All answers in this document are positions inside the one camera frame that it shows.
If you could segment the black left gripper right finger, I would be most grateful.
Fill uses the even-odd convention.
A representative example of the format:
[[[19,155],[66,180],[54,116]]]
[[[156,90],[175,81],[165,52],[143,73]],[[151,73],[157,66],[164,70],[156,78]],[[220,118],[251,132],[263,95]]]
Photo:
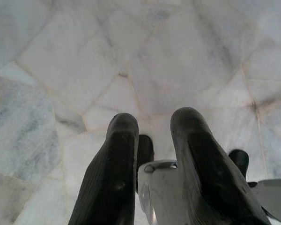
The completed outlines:
[[[198,111],[176,110],[170,130],[188,224],[270,224],[244,176]]]

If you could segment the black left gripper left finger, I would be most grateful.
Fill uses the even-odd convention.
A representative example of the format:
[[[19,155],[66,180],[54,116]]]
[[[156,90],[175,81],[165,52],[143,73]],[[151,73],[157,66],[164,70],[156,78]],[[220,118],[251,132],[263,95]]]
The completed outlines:
[[[115,115],[86,169],[70,225],[134,224],[138,142],[137,120],[128,113]]]

